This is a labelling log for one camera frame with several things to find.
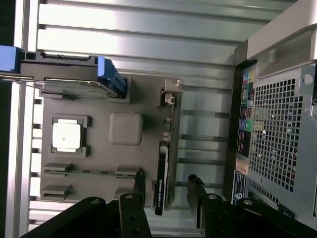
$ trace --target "screw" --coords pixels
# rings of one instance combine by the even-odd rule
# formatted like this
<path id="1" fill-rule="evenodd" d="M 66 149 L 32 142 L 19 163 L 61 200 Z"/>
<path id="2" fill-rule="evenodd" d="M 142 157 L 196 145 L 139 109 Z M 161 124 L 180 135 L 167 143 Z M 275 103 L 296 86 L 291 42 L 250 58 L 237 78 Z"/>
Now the screw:
<path id="1" fill-rule="evenodd" d="M 250 200 L 244 200 L 243 203 L 246 204 L 246 205 L 252 205 L 253 204 L 253 202 L 250 201 Z"/>
<path id="2" fill-rule="evenodd" d="M 216 196 L 216 195 L 209 195 L 208 198 L 210 198 L 210 199 L 217 199 L 217 196 Z"/>
<path id="3" fill-rule="evenodd" d="M 97 204 L 97 203 L 99 203 L 99 200 L 98 200 L 98 199 L 92 200 L 92 201 L 90 202 L 90 204 Z"/>

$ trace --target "white chip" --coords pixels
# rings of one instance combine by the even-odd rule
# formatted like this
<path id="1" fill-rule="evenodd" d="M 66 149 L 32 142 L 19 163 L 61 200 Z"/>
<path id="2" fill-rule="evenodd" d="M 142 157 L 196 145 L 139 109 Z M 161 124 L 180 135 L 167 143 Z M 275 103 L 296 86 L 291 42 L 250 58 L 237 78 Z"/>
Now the white chip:
<path id="1" fill-rule="evenodd" d="M 81 125 L 69 123 L 53 124 L 53 147 L 79 149 L 81 139 Z"/>

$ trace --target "metal frame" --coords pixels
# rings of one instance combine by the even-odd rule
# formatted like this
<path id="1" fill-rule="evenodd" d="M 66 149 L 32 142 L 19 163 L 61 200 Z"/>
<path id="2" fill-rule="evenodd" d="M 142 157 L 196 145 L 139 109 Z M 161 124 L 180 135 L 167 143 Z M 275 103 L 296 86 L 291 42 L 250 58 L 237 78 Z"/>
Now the metal frame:
<path id="1" fill-rule="evenodd" d="M 34 49 L 37 34 L 37 0 L 17 0 L 14 46 Z M 17 238 L 28 231 L 30 167 L 32 153 L 34 88 L 12 84 L 5 237 Z"/>

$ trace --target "metal mesh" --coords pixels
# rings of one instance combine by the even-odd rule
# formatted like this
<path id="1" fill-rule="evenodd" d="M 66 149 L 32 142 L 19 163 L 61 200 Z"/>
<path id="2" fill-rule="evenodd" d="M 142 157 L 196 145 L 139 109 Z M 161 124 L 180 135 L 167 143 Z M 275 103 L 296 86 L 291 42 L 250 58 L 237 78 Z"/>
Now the metal mesh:
<path id="1" fill-rule="evenodd" d="M 251 169 L 293 192 L 303 97 L 295 79 L 256 88 Z"/>
<path id="2" fill-rule="evenodd" d="M 252 187 L 254 187 L 257 191 L 259 191 L 260 193 L 262 193 L 263 195 L 265 195 L 267 198 L 269 198 L 271 201 L 275 202 L 276 204 L 279 204 L 279 199 L 277 197 L 275 197 L 272 193 L 270 193 L 269 191 L 267 191 L 266 189 L 264 189 L 263 187 L 261 187 L 260 185 L 258 185 L 256 182 L 254 182 L 253 180 L 249 180 L 249 185 L 251 185 Z"/>

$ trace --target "label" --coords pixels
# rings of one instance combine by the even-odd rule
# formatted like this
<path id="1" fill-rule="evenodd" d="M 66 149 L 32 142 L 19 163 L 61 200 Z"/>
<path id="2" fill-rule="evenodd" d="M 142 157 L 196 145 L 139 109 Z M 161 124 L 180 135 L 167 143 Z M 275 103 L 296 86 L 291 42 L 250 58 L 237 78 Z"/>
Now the label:
<path id="1" fill-rule="evenodd" d="M 249 165 L 247 162 L 237 159 L 236 160 L 236 170 L 243 173 L 244 175 L 248 175 Z"/>
<path id="2" fill-rule="evenodd" d="M 234 171 L 231 203 L 237 205 L 237 201 L 243 198 L 246 184 L 246 176 L 241 172 Z"/>

